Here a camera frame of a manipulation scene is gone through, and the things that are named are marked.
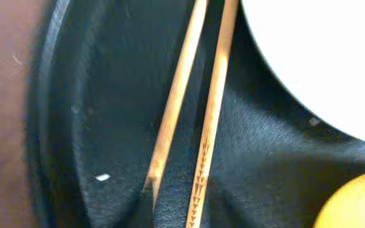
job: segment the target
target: wooden stick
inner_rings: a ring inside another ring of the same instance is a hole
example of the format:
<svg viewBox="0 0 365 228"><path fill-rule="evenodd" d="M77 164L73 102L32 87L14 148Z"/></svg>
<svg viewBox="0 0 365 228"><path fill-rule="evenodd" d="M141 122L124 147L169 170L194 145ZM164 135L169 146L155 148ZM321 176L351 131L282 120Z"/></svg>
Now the wooden stick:
<svg viewBox="0 0 365 228"><path fill-rule="evenodd" d="M238 0L225 0L186 228L199 228L225 86Z"/></svg>
<svg viewBox="0 0 365 228"><path fill-rule="evenodd" d="M165 163L169 155L172 137L174 135L181 104L183 103L184 93L194 62L196 48L198 47L198 42L200 40L207 6L208 0L195 1L171 85L169 98L165 106L162 124L157 135L155 149L153 151L153 156L151 157L148 175L144 183L143 191L152 187L153 209L156 204Z"/></svg>

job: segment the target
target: black surface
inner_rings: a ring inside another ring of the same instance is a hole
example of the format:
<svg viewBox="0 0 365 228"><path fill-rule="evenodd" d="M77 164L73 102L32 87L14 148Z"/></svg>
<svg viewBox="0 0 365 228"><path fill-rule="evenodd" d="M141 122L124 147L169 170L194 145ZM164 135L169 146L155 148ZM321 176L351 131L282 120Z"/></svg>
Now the black surface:
<svg viewBox="0 0 365 228"><path fill-rule="evenodd" d="M222 6L208 7L155 227L185 225ZM42 176L31 181L43 183L50 226L146 221L136 213L139 198L192 7L70 3L50 67L35 70L48 80L34 80L30 93L29 153L41 154L30 159L40 163L30 174ZM202 227L311 227L328 197L365 173L365 142L324 123L312 127L311 117L263 62L240 9ZM94 178L103 173L111 178Z"/></svg>

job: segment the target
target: bamboo chopstick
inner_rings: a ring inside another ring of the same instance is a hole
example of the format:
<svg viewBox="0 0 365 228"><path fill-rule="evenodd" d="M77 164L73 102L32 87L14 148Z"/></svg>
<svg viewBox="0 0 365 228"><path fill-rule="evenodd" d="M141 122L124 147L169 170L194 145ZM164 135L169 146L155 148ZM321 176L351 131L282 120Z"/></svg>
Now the bamboo chopstick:
<svg viewBox="0 0 365 228"><path fill-rule="evenodd" d="M199 228L225 86L238 0L225 0L186 228Z"/></svg>
<svg viewBox="0 0 365 228"><path fill-rule="evenodd" d="M181 104L183 103L184 93L194 62L196 48L198 47L198 42L200 40L207 6L208 0L195 1L171 85L169 98L165 106L162 124L157 135L155 149L151 157L149 171L144 183L143 192L152 187L153 209L157 201L165 163L169 155L172 137L176 128Z"/></svg>

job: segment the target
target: chopstick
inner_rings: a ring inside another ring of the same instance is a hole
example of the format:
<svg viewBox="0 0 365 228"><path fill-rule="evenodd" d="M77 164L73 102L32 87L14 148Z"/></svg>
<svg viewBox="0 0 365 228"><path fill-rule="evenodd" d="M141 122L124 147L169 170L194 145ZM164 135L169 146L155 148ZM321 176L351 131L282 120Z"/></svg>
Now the chopstick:
<svg viewBox="0 0 365 228"><path fill-rule="evenodd" d="M176 129L177 119L183 103L189 75L194 62L196 49L200 40L203 22L207 11L208 0L196 0L182 45L176 72L171 85L169 98L165 106L162 124L157 135L149 171L143 186L143 192L153 191L153 209L160 189L165 163Z"/></svg>
<svg viewBox="0 0 365 228"><path fill-rule="evenodd" d="M186 228L200 227L237 8L238 0L225 0L208 95L207 110L202 128L200 151L196 162L194 183L189 202Z"/></svg>

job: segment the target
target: round black tray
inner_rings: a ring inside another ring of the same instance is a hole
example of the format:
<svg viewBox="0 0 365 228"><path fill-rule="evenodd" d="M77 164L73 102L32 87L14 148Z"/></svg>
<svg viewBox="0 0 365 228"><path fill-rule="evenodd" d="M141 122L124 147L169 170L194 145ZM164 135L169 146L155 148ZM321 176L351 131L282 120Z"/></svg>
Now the round black tray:
<svg viewBox="0 0 365 228"><path fill-rule="evenodd" d="M63 0L47 10L27 115L42 227L136 222L193 2ZM222 7L208 6L155 227L185 225ZM274 78L239 11L202 227L311 227L330 195L365 173L365 142L309 123L313 116ZM110 178L96 180L101 174Z"/></svg>

